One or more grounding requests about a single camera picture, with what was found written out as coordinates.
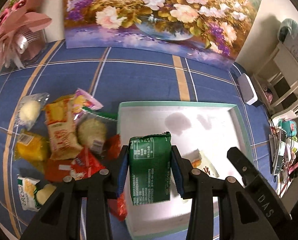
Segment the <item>red rectangular snack bar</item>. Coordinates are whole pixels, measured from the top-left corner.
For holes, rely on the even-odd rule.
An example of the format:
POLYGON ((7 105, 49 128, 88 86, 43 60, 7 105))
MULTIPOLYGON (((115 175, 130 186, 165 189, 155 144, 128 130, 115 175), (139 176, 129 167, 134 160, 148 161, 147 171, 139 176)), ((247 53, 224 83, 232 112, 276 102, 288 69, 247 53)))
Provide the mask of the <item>red rectangular snack bar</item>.
POLYGON ((52 160, 48 159, 44 166, 44 178, 53 183, 63 181, 63 178, 70 175, 72 159, 52 160))

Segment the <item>cluttered items beside table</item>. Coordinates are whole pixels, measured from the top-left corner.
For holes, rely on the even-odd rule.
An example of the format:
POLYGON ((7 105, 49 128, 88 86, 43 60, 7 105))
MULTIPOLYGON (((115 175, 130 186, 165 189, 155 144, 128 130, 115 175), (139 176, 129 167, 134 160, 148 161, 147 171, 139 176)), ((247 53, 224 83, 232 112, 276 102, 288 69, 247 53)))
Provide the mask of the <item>cluttered items beside table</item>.
POLYGON ((277 184, 276 193, 282 197, 298 177, 297 123, 289 118, 274 118, 270 122, 270 172, 277 184))

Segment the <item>red snack packet with picture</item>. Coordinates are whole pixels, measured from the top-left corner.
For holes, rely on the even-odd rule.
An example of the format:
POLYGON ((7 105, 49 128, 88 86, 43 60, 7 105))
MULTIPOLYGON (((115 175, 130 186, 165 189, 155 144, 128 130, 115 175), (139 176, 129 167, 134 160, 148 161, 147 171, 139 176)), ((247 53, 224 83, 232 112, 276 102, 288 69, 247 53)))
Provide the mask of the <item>red snack packet with picture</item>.
POLYGON ((70 175, 75 180, 86 179, 104 168, 99 160, 90 152, 89 148, 84 147, 71 162, 70 175))

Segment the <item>green white cracker packet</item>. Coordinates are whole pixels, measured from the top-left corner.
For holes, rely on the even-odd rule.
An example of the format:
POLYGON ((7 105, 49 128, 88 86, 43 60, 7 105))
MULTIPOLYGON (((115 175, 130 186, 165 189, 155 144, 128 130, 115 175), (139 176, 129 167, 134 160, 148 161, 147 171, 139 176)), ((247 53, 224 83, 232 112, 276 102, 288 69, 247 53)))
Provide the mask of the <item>green white cracker packet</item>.
POLYGON ((42 206, 36 198, 36 193, 41 189, 40 180, 18 175, 17 185, 22 209, 38 211, 42 206))

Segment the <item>floral canvas painting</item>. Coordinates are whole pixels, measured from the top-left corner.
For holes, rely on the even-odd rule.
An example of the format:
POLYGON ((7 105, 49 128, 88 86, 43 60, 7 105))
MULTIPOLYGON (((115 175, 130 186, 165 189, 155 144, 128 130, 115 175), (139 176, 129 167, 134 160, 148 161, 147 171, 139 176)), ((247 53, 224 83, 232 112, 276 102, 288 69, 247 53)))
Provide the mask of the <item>floral canvas painting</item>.
POLYGON ((63 0, 66 45, 150 50, 227 68, 261 1, 63 0))

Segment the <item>clear-wrapped white round pastry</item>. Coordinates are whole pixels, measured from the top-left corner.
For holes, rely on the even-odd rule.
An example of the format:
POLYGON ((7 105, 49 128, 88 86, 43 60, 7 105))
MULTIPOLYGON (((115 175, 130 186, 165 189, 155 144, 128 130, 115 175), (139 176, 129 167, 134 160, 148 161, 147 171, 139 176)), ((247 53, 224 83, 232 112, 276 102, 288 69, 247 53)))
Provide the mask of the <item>clear-wrapped white round pastry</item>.
POLYGON ((17 106, 14 126, 23 126, 28 131, 32 129, 49 97, 49 93, 38 93, 22 97, 17 106))

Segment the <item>beige orange snack packet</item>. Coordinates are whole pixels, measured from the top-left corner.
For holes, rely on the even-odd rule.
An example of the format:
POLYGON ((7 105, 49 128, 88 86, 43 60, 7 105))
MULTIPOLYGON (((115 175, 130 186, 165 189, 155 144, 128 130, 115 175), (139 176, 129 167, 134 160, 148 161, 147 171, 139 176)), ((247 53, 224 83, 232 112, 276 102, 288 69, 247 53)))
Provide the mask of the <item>beige orange snack packet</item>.
POLYGON ((73 115, 73 96, 62 96, 44 107, 51 159, 74 159, 82 151, 76 136, 73 115))

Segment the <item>white packet with orange print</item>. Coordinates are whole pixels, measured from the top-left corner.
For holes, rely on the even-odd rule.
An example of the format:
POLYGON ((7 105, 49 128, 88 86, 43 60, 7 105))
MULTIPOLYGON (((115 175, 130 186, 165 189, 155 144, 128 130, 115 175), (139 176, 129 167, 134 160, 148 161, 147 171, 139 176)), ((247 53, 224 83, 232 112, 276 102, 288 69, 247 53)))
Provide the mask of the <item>white packet with orange print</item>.
POLYGON ((199 149, 186 155, 186 158, 191 162, 193 168, 198 168, 208 174, 210 177, 218 178, 219 174, 205 154, 199 149))

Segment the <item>pink snack packet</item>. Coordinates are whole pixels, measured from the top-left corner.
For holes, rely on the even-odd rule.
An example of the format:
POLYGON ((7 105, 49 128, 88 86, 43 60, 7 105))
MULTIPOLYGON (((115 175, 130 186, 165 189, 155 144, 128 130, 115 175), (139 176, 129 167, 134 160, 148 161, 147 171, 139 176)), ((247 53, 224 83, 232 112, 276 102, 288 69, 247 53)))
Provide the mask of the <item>pink snack packet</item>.
POLYGON ((103 104, 93 98, 88 92, 85 90, 78 88, 73 96, 73 115, 74 120, 77 121, 83 112, 83 107, 87 107, 91 110, 99 110, 103 108, 103 104))

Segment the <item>dark green snack packet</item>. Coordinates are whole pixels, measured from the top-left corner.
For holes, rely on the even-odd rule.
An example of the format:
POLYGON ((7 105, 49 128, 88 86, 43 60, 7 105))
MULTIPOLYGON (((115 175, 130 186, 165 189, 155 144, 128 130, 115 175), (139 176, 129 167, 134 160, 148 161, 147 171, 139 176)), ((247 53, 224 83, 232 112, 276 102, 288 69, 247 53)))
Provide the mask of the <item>dark green snack packet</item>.
POLYGON ((171 134, 133 137, 128 148, 133 205, 169 201, 171 134))

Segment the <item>green-edged clear round cookie pack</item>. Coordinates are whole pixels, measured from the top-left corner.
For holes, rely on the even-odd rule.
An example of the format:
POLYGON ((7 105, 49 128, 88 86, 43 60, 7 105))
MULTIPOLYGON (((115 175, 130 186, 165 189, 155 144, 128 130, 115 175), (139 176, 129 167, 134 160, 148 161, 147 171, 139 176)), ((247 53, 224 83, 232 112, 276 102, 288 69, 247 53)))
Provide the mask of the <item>green-edged clear round cookie pack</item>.
POLYGON ((82 115, 77 119, 77 139, 92 154, 103 158, 105 142, 116 135, 118 115, 82 107, 82 115))

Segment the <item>white shelf unit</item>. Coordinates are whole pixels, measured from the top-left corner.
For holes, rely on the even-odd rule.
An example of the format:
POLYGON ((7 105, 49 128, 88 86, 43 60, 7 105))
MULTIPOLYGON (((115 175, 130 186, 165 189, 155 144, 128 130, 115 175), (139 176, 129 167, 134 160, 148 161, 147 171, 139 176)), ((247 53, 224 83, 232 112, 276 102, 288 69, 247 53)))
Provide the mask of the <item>white shelf unit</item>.
POLYGON ((274 121, 298 118, 298 23, 287 18, 278 44, 251 76, 260 101, 274 121))

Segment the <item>cream jelly cup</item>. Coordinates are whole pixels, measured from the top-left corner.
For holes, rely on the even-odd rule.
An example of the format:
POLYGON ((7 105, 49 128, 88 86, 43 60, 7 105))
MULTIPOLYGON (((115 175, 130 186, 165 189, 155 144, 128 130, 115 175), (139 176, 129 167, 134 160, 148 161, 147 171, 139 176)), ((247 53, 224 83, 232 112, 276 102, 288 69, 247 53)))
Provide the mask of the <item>cream jelly cup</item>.
POLYGON ((46 184, 41 190, 37 191, 36 199, 41 205, 44 205, 52 193, 56 190, 56 186, 52 184, 46 184))

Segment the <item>pink flower bouquet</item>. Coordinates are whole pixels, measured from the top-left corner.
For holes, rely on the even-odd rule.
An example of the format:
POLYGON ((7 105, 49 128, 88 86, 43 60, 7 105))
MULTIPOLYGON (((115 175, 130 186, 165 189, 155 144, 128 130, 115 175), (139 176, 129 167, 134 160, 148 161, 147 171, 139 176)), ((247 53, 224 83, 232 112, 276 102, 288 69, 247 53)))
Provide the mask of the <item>pink flower bouquet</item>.
POLYGON ((0 12, 0 71, 11 63, 24 68, 45 48, 51 18, 38 11, 42 1, 10 0, 0 12))

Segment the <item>white rectangular device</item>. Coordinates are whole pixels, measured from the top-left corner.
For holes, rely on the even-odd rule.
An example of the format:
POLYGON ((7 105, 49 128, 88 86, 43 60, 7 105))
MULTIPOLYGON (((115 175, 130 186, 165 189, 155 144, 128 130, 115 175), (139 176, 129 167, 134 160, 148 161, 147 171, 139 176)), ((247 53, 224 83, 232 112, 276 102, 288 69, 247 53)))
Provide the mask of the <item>white rectangular device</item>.
POLYGON ((244 103, 247 105, 253 105, 256 103, 258 101, 258 96, 249 76, 243 73, 237 78, 237 81, 244 103))

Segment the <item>long red snack packet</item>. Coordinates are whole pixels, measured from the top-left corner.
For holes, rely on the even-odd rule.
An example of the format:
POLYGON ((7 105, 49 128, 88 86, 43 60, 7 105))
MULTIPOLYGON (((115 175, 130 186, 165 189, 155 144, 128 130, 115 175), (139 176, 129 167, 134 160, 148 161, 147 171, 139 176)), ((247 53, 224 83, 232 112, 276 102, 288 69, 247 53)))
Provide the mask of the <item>long red snack packet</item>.
POLYGON ((126 161, 126 156, 119 157, 121 152, 121 140, 118 134, 110 137, 106 140, 103 146, 103 152, 105 155, 105 164, 109 169, 112 179, 110 186, 111 193, 108 199, 109 211, 114 215, 119 221, 124 221, 127 217, 127 208, 124 195, 124 186, 126 178, 126 165, 122 164, 126 161))

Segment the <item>yellow cake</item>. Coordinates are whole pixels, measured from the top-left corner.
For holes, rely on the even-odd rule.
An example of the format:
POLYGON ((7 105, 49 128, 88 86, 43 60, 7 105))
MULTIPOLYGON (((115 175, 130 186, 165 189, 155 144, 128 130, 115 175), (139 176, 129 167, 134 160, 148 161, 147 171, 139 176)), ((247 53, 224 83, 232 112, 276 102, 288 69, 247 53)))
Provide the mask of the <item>yellow cake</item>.
POLYGON ((24 159, 39 172, 44 173, 49 157, 49 143, 46 138, 22 129, 16 139, 14 160, 24 159))

